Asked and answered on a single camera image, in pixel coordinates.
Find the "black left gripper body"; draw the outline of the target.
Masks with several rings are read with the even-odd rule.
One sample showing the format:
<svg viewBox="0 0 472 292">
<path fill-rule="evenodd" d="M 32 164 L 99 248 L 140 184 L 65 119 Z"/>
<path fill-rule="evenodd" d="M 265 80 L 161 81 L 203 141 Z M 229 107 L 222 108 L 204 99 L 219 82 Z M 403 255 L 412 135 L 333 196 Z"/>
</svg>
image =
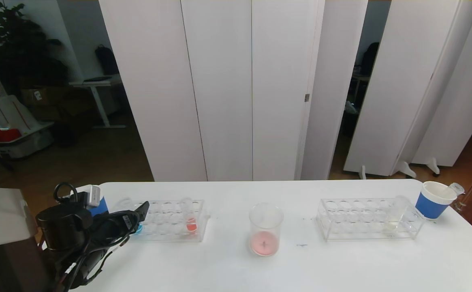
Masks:
<svg viewBox="0 0 472 292">
<path fill-rule="evenodd" d="M 124 240 L 138 228 L 140 216 L 135 211 L 125 210 L 105 215 L 99 224 L 101 242 Z"/>
</svg>

